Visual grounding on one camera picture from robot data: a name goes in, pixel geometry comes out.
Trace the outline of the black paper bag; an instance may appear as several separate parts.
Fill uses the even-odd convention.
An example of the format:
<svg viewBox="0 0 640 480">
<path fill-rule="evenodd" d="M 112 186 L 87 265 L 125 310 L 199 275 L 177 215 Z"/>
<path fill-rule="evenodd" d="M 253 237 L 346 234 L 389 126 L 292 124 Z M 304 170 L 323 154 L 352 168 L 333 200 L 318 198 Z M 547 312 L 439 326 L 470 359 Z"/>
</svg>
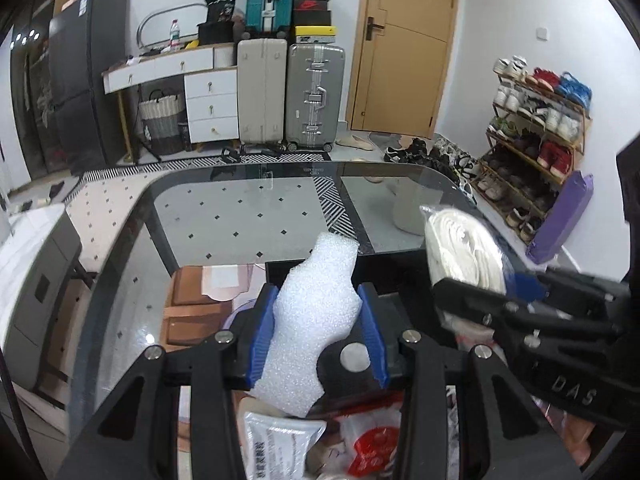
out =
<svg viewBox="0 0 640 480">
<path fill-rule="evenodd" d="M 206 25 L 230 22 L 234 14 L 236 0 L 204 0 L 206 5 Z"/>
</svg>

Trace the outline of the purple rolled mat bag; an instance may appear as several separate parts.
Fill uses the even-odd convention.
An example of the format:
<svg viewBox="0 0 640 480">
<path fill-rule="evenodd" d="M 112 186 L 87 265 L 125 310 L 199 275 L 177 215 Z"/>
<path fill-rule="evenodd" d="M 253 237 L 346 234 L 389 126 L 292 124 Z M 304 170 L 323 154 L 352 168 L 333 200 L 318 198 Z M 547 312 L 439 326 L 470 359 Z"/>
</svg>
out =
<svg viewBox="0 0 640 480">
<path fill-rule="evenodd" d="M 552 260 L 582 218 L 594 191 L 592 174 L 574 171 L 564 182 L 548 216 L 528 244 L 526 256 L 532 263 Z"/>
</svg>

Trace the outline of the white green printed pouch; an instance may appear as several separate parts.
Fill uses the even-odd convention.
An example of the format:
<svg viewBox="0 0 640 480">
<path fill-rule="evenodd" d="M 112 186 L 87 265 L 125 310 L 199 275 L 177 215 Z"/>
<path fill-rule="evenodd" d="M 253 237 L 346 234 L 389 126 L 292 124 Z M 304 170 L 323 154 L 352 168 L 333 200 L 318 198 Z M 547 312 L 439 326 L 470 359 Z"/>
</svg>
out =
<svg viewBox="0 0 640 480">
<path fill-rule="evenodd" d="M 247 479 L 303 479 L 309 450 L 326 431 L 323 420 L 243 416 Z"/>
</svg>

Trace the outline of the anime print desk mat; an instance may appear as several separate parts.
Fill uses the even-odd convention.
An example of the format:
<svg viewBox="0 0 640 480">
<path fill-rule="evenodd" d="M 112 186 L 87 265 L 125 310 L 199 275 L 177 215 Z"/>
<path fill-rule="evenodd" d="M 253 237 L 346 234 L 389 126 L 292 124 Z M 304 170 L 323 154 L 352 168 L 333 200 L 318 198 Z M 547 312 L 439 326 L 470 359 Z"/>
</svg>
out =
<svg viewBox="0 0 640 480">
<path fill-rule="evenodd" d="M 256 299 L 245 286 L 215 289 L 214 298 L 203 294 L 203 271 L 209 270 L 219 274 L 218 271 L 224 269 L 185 266 L 171 278 L 160 329 L 160 343 L 167 351 L 196 346 L 218 330 L 228 330 L 234 318 L 232 314 L 254 307 Z M 346 350 L 342 351 L 340 360 L 342 365 L 346 365 L 345 370 L 354 373 L 364 372 L 366 370 L 364 366 L 370 365 L 367 347 L 360 342 L 346 344 Z M 283 412 L 273 406 L 262 401 L 250 400 L 247 394 L 238 393 L 235 397 L 234 402 L 238 404 L 242 413 L 244 410 L 273 417 L 283 416 Z M 192 479 L 189 400 L 189 388 L 182 387 L 177 439 L 179 479 Z M 450 422 L 454 425 L 452 426 L 454 429 L 451 429 L 454 432 L 452 434 L 454 443 L 453 448 L 450 448 L 452 462 L 450 462 L 449 472 L 452 474 L 451 478 L 455 479 L 459 474 L 457 409 L 453 408 L 449 415 L 451 415 Z M 578 459 L 578 465 L 585 465 L 591 456 L 591 445 L 587 439 L 594 426 L 591 422 L 583 422 L 570 415 L 564 416 L 562 425 L 562 438 L 565 445 L 572 456 Z M 332 476 L 332 474 L 336 478 L 341 474 L 347 478 L 354 478 L 340 471 L 341 459 L 345 457 L 340 425 L 336 419 L 333 422 L 327 422 L 322 439 L 308 452 L 307 467 L 311 471 L 309 474 L 318 474 L 319 479 L 324 478 L 323 475 Z"/>
</svg>

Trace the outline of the beige suitcase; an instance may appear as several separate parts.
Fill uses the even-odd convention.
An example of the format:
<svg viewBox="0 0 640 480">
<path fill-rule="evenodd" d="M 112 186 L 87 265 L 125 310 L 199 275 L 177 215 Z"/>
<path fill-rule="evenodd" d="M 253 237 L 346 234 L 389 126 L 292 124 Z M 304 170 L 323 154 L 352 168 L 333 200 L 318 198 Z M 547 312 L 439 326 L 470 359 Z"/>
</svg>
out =
<svg viewBox="0 0 640 480">
<path fill-rule="evenodd" d="M 284 39 L 242 40 L 238 45 L 239 135 L 242 144 L 281 144 L 288 43 Z"/>
</svg>

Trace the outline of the wooden shoe rack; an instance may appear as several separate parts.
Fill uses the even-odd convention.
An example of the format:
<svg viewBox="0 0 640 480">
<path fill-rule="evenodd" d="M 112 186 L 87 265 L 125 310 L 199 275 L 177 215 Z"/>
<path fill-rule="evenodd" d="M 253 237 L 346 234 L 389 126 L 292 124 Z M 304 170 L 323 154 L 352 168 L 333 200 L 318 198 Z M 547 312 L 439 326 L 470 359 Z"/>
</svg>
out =
<svg viewBox="0 0 640 480">
<path fill-rule="evenodd" d="M 499 58 L 498 88 L 474 188 L 532 244 L 585 154 L 592 90 L 569 72 L 527 68 L 526 59 Z"/>
</svg>

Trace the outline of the silver aluminium suitcase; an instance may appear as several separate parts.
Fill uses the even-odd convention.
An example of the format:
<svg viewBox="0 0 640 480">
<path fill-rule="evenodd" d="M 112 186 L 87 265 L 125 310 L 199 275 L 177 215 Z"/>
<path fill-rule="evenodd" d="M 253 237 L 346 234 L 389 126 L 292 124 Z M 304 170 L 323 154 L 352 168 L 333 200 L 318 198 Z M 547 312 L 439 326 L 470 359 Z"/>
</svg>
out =
<svg viewBox="0 0 640 480">
<path fill-rule="evenodd" d="M 345 52 L 334 44 L 293 44 L 288 51 L 285 141 L 290 151 L 332 151 L 340 114 Z"/>
</svg>

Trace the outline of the grey white side cabinet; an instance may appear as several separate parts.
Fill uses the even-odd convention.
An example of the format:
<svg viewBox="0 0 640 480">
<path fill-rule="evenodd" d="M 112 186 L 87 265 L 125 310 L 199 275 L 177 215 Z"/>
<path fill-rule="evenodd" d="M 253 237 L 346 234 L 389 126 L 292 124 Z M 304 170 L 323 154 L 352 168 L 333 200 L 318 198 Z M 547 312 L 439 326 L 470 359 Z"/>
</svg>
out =
<svg viewBox="0 0 640 480">
<path fill-rule="evenodd" d="M 9 224 L 1 244 L 1 351 L 14 384 L 32 391 L 81 241 L 62 204 L 14 214 Z"/>
</svg>

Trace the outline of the stacked shoe boxes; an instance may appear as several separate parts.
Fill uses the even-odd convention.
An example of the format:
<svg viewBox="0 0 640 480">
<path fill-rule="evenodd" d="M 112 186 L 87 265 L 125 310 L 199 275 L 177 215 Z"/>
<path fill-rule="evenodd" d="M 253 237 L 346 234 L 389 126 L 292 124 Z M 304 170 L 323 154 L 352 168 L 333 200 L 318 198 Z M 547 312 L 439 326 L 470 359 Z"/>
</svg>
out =
<svg viewBox="0 0 640 480">
<path fill-rule="evenodd" d="M 293 0 L 292 26 L 296 44 L 334 44 L 330 0 Z"/>
</svg>

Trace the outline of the woven laundry basket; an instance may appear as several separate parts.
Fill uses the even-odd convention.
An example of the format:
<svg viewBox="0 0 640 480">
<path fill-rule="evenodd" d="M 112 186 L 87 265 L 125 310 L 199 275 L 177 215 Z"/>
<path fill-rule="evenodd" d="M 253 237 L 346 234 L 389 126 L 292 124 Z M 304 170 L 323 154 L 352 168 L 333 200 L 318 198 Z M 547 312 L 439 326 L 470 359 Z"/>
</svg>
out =
<svg viewBox="0 0 640 480">
<path fill-rule="evenodd" d="M 173 155 L 183 150 L 186 100 L 182 92 L 152 90 L 149 99 L 139 103 L 138 111 L 145 139 L 155 155 Z"/>
</svg>

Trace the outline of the black refrigerator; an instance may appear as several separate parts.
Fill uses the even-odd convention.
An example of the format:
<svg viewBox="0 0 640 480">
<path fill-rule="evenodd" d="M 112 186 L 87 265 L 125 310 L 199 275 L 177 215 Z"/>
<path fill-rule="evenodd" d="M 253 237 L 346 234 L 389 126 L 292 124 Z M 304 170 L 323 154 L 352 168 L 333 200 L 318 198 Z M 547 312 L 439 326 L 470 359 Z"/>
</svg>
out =
<svg viewBox="0 0 640 480">
<path fill-rule="evenodd" d="M 103 73 L 126 58 L 126 0 L 77 0 L 52 18 L 54 121 L 73 174 L 110 168 L 126 153 L 117 99 Z"/>
</svg>

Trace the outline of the white desk with drawers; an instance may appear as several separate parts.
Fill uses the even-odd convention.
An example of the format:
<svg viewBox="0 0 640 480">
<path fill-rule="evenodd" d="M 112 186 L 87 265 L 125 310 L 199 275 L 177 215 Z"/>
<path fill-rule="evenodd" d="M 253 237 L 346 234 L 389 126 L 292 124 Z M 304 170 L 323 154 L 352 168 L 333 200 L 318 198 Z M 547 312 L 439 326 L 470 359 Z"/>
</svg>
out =
<svg viewBox="0 0 640 480">
<path fill-rule="evenodd" d="M 126 90 L 141 88 L 145 84 L 152 87 L 151 91 L 162 89 L 168 93 L 182 92 L 186 100 L 182 152 L 202 143 L 239 143 L 234 54 L 233 44 L 213 44 L 133 58 L 103 74 L 104 92 L 114 93 L 119 106 L 124 105 Z M 150 92 L 142 101 L 149 99 Z M 142 128 L 139 103 L 136 122 Z M 164 157 L 152 152 L 143 128 L 142 141 L 157 159 Z"/>
</svg>

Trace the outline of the red white snack bag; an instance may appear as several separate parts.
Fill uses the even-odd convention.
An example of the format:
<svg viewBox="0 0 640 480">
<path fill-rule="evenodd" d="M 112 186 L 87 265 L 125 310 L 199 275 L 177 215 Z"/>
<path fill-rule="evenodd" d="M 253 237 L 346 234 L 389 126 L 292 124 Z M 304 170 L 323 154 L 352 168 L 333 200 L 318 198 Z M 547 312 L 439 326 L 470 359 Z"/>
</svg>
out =
<svg viewBox="0 0 640 480">
<path fill-rule="evenodd" d="M 392 392 L 381 399 L 337 416 L 345 448 L 340 471 L 354 478 L 390 478 L 400 436 L 404 395 Z"/>
</svg>

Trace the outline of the plastic water bottle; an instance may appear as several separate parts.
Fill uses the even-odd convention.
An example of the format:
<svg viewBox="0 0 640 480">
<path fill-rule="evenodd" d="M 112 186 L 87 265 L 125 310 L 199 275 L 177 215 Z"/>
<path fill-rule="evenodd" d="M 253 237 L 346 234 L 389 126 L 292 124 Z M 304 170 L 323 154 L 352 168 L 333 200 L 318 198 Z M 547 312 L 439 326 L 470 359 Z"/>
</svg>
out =
<svg viewBox="0 0 640 480">
<path fill-rule="evenodd" d="M 180 48 L 180 26 L 179 21 L 176 18 L 170 25 L 168 47 L 171 51 L 175 51 Z"/>
</svg>

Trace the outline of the white foam piece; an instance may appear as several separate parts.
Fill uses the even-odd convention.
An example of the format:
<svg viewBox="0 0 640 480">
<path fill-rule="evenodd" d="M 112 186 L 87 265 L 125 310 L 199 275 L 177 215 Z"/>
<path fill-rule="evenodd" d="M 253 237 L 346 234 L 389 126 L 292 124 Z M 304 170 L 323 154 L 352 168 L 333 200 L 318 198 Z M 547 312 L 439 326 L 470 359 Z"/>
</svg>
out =
<svg viewBox="0 0 640 480">
<path fill-rule="evenodd" d="M 274 332 L 252 395 L 304 418 L 324 395 L 320 354 L 345 339 L 361 310 L 352 286 L 356 240 L 321 233 L 309 257 L 288 272 L 273 305 Z"/>
</svg>

